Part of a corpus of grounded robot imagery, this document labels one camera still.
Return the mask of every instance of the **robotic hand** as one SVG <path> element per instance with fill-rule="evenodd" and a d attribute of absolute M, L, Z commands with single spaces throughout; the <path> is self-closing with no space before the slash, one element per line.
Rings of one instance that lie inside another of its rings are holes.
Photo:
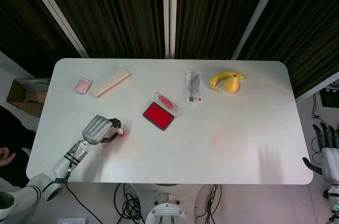
<path fill-rule="evenodd" d="M 83 130 L 83 140 L 74 144 L 54 167 L 54 181 L 45 174 L 39 174 L 33 177 L 25 188 L 16 192 L 0 192 L 0 223 L 3 223 L 8 215 L 35 205 L 41 198 L 46 201 L 53 199 L 92 145 L 112 142 L 119 134 L 123 134 L 119 120 L 108 120 L 96 115 Z"/>
<path fill-rule="evenodd" d="M 324 197 L 329 198 L 332 212 L 334 213 L 329 218 L 328 223 L 339 223 L 339 130 L 335 130 L 332 126 L 328 126 L 321 122 L 321 129 L 313 124 L 316 132 L 319 151 L 322 154 L 322 166 L 317 167 L 310 163 L 307 158 L 302 158 L 305 165 L 322 175 L 324 180 L 331 185 L 329 191 L 324 191 Z"/>

